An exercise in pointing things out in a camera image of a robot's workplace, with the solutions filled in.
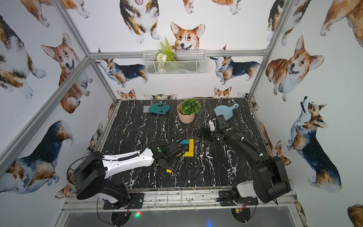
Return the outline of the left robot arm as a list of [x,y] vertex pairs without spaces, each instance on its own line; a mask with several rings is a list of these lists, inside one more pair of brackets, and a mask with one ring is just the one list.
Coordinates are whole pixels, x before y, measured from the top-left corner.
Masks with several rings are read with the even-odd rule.
[[149,143],[141,150],[118,155],[103,155],[99,151],[91,153],[74,170],[76,198],[101,198],[112,209],[127,207],[131,198],[126,187],[112,182],[110,177],[149,166],[176,171],[185,153],[180,146],[182,140],[178,138],[167,144]]

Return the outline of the teal building block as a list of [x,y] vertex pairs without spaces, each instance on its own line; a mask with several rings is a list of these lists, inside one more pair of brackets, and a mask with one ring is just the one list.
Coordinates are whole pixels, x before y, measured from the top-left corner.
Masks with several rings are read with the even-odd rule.
[[182,140],[181,142],[179,142],[180,145],[189,145],[190,140]]

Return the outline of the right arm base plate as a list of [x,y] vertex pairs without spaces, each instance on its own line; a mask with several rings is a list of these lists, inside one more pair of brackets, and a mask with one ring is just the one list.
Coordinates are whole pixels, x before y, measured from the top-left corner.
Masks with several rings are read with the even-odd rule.
[[254,197],[242,197],[235,189],[222,190],[218,192],[219,197],[217,202],[220,203],[222,207],[225,206],[244,206],[244,205],[258,205],[258,199]]

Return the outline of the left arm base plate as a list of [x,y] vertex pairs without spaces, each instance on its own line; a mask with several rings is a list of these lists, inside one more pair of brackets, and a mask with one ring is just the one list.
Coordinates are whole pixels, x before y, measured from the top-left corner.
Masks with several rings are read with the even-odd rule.
[[116,203],[110,203],[105,201],[103,209],[104,210],[118,210],[118,209],[141,209],[144,201],[144,193],[131,193],[126,197],[121,198]]

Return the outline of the yellow long block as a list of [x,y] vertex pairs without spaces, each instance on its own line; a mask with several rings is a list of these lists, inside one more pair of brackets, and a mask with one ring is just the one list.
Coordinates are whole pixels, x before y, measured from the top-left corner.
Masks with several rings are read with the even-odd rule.
[[194,156],[194,152],[193,151],[188,151],[188,152],[185,152],[183,157],[193,157]]
[[189,152],[191,152],[191,153],[194,152],[194,140],[193,139],[189,139]]

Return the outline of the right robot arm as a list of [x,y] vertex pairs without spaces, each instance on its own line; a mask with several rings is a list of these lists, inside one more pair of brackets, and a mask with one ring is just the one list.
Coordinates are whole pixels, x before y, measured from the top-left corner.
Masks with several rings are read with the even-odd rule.
[[291,191],[285,165],[278,156],[272,157],[245,139],[235,127],[231,127],[224,116],[219,115],[211,121],[215,123],[214,131],[200,128],[199,136],[216,145],[227,145],[240,153],[248,162],[251,179],[236,184],[231,192],[235,203],[241,204],[248,198],[255,198],[268,203]]

